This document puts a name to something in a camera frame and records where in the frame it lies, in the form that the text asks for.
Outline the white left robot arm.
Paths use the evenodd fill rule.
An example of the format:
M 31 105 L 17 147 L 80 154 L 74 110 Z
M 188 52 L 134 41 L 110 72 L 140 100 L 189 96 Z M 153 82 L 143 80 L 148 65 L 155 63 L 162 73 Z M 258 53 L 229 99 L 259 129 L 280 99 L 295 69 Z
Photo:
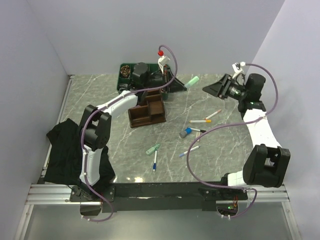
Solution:
M 100 195 L 96 184 L 104 177 L 100 166 L 112 121 L 127 112 L 132 128 L 163 123 L 166 121 L 164 101 L 168 95 L 187 90 L 170 66 L 160 68 L 156 63 L 144 62 L 121 64 L 116 89 L 117 97 L 99 106 L 88 105 L 80 121 L 83 143 L 80 180 L 87 183 L 82 195 L 88 201 Z

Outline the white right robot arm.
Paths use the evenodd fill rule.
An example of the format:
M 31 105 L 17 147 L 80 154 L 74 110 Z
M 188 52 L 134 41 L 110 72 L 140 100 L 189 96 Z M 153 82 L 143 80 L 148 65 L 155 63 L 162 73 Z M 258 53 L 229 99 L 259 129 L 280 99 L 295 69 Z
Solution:
M 203 91 L 222 100 L 232 98 L 238 101 L 238 111 L 246 123 L 253 149 L 241 171 L 228 173 L 227 182 L 219 187 L 220 196 L 231 199 L 236 187 L 259 185 L 265 188 L 279 188 L 291 158 L 288 149 L 282 148 L 269 125 L 266 108 L 260 100 L 266 79 L 251 73 L 243 85 L 225 74 L 218 82 L 203 87 Z

